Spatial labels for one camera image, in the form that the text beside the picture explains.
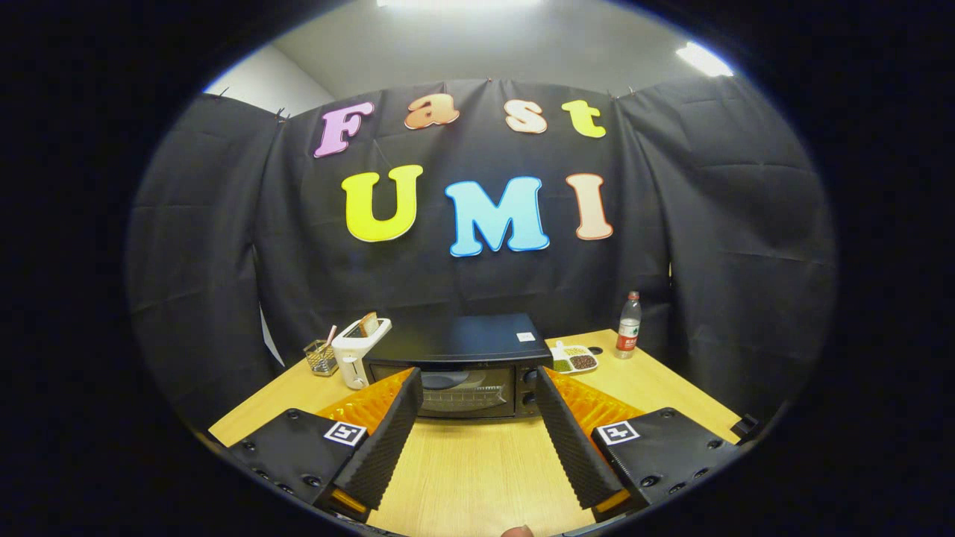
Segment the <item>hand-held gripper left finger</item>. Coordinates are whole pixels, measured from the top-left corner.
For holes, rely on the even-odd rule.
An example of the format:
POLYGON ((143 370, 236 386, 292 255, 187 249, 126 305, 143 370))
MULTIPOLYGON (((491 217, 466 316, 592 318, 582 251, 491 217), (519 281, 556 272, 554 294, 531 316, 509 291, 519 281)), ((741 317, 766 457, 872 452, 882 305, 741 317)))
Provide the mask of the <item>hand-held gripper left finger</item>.
POLYGON ((365 523, 380 507, 423 400, 421 370, 404 369, 319 412, 287 408, 228 451, 299 502, 365 523))

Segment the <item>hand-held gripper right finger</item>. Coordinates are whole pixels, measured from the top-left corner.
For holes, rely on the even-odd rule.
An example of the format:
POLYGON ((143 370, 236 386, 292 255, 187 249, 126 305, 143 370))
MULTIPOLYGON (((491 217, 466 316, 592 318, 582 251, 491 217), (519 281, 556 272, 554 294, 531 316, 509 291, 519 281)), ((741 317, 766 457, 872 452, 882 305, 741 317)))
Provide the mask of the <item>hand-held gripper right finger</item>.
POLYGON ((640 410, 543 366, 535 398, 577 502, 597 522, 677 497, 739 454, 675 408, 640 410))

